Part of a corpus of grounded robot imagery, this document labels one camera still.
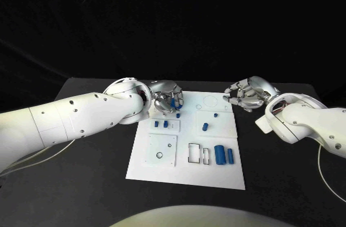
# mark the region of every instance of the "gray table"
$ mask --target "gray table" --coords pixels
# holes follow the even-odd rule
[[[112,79],[71,78],[56,99],[102,92]],[[229,83],[177,81],[186,91],[222,92]],[[283,92],[314,98],[307,84],[275,84]],[[345,226],[346,204],[324,186],[317,169],[319,145],[294,145],[264,134],[255,120],[264,107],[234,108],[247,190],[125,179],[137,123],[118,124],[78,139],[43,164],[12,173],[0,189],[0,226],[107,227],[128,216],[173,205],[212,205],[251,211],[296,226]],[[51,148],[42,159],[66,144]],[[346,197],[346,159],[322,151],[322,170]]]

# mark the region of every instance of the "white cable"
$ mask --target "white cable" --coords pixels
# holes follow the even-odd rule
[[[23,163],[25,161],[30,160],[35,156],[38,156],[40,153],[43,153],[52,146],[48,146],[42,151],[39,151],[36,154],[33,154],[30,157],[27,157],[26,159],[14,162],[6,169],[9,169],[10,167],[19,165],[20,163]]]
[[[322,172],[322,167],[320,167],[320,155],[322,155],[322,145],[319,146],[319,155],[317,155],[319,174],[320,174],[322,180],[323,180],[327,188],[330,189],[330,191],[333,192],[333,194],[336,195],[336,197],[346,203],[346,200],[345,200],[345,199],[337,195],[337,193],[332,190],[330,185],[327,184],[327,181],[324,180],[323,172]]]
[[[30,166],[35,166],[35,165],[43,163],[45,161],[51,160],[51,159],[71,146],[71,144],[72,144],[74,142],[75,142],[75,139],[74,139],[74,140],[71,141],[71,143],[65,146],[65,148],[63,148],[56,154],[53,154],[49,158],[43,159],[43,160],[39,161],[38,163],[29,164],[29,165],[20,167],[20,168],[13,169],[12,171],[9,171],[9,172],[6,172],[6,173],[3,173],[3,174],[0,174],[0,177],[4,176],[4,175],[7,175],[9,173],[12,173],[12,172],[14,172],[14,171],[19,171],[19,170],[22,170],[22,169],[25,169],[25,168],[27,168],[27,167],[30,167]]]

